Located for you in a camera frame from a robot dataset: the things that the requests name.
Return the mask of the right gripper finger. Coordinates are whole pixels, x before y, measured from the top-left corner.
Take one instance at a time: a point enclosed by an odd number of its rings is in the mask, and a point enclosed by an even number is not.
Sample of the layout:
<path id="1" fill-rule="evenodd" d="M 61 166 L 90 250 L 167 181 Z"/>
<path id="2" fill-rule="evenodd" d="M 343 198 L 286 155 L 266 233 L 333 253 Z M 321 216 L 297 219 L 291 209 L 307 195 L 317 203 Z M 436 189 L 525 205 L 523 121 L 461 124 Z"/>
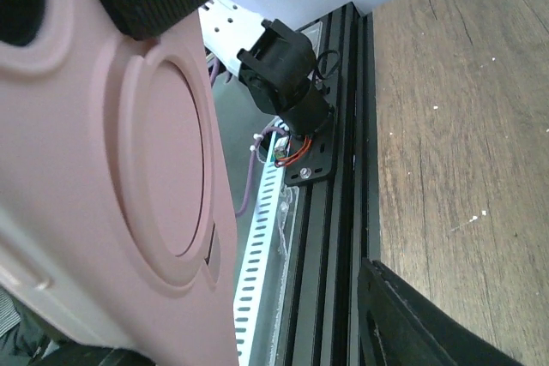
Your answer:
<path id="1" fill-rule="evenodd" d="M 362 260 L 359 336 L 365 365 L 518 365 L 380 261 Z"/>

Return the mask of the phone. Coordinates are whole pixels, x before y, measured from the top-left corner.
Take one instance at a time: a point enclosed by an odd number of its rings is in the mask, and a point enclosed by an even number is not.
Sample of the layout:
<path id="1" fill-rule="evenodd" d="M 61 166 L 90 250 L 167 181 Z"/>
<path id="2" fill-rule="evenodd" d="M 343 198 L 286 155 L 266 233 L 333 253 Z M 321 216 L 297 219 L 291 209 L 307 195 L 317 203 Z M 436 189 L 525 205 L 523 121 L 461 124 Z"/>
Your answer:
<path id="1" fill-rule="evenodd" d="M 82 345 L 234 365 L 237 227 L 197 13 L 1 0 L 1 284 Z"/>

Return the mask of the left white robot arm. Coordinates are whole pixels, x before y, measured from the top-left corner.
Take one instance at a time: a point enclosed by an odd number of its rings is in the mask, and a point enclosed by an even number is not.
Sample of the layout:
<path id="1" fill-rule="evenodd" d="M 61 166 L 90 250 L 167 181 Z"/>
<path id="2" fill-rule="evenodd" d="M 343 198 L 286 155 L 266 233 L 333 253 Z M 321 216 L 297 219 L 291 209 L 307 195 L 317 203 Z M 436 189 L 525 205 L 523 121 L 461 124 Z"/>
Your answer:
<path id="1" fill-rule="evenodd" d="M 160 36 L 208 0 L 100 0 L 117 29 L 135 40 Z M 282 21 L 262 21 L 253 46 L 240 49 L 239 80 L 257 108 L 277 115 L 295 135 L 313 136 L 331 121 L 334 109 L 317 88 L 312 43 Z"/>

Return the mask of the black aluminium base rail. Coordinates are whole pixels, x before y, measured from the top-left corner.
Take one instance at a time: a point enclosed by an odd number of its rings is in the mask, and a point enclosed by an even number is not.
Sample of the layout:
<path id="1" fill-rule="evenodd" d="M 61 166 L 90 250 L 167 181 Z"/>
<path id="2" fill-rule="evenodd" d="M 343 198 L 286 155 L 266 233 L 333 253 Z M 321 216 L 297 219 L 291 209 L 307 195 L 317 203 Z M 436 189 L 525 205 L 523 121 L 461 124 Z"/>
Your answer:
<path id="1" fill-rule="evenodd" d="M 359 270 L 380 254 L 373 16 L 347 3 L 322 24 L 321 47 L 341 63 L 328 80 L 334 144 L 329 171 L 299 188 L 277 365 L 363 363 Z"/>

